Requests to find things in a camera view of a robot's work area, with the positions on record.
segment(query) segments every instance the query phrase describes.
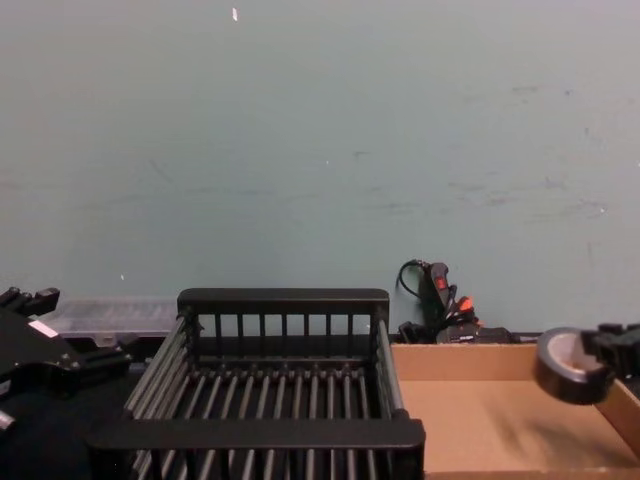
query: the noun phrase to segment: white label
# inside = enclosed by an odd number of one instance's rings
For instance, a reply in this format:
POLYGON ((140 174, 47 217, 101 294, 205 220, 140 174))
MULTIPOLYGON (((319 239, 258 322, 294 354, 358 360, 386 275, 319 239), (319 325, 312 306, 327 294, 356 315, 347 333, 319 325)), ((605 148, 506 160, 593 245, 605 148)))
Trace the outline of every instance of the white label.
POLYGON ((35 328, 36 330, 38 330, 40 333, 44 333, 47 337, 49 338, 53 338, 58 336, 58 332, 56 332, 53 328, 51 327, 47 327, 44 323, 42 323, 40 320, 34 320, 33 322, 29 322, 29 326, 31 328, 35 328))
POLYGON ((9 393, 9 389, 11 389, 11 380, 0 383, 0 396, 9 393))

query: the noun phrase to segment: black tape roll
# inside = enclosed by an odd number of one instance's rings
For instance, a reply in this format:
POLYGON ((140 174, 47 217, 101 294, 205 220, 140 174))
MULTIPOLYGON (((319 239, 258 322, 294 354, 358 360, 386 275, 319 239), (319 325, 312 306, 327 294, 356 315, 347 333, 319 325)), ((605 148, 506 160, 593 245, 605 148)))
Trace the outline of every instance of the black tape roll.
POLYGON ((580 330, 555 328, 538 339, 535 379, 559 400, 590 405, 606 398, 614 373, 584 352, 580 330))

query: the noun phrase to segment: cardboard box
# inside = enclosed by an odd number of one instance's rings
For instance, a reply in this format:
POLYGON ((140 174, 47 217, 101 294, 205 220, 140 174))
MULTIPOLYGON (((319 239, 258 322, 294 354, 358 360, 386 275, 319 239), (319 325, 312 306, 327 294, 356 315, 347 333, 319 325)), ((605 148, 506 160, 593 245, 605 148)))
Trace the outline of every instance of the cardboard box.
POLYGON ((534 345, 394 345, 430 480, 640 479, 640 402, 616 382, 595 406, 533 380, 534 345))

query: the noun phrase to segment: light blue wall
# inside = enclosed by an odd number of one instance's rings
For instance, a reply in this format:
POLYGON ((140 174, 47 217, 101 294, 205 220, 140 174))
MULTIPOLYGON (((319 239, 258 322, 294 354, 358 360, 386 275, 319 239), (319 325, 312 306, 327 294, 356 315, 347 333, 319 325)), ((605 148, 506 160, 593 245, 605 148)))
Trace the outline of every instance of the light blue wall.
POLYGON ((637 321, 638 25, 622 0, 2 2, 0 284, 393 290, 419 256, 489 324, 637 321))

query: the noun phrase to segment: black dish rack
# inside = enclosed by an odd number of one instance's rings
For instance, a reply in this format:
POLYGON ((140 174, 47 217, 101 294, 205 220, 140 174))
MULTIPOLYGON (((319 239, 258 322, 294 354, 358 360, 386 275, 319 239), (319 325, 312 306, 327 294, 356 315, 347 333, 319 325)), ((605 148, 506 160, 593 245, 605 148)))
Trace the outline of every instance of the black dish rack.
POLYGON ((178 311, 124 415, 87 438, 94 479, 423 477, 387 292, 190 289, 178 311))

